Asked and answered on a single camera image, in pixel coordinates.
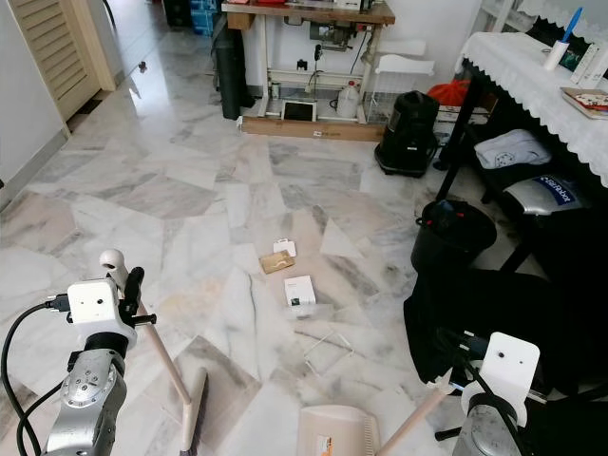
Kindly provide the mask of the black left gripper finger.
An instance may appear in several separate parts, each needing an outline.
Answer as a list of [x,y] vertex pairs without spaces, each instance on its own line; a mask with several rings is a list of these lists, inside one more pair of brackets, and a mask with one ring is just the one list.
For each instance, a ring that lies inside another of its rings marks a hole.
[[124,320],[139,315],[141,308],[141,283],[143,283],[144,269],[134,268],[127,274],[123,287],[122,317]]

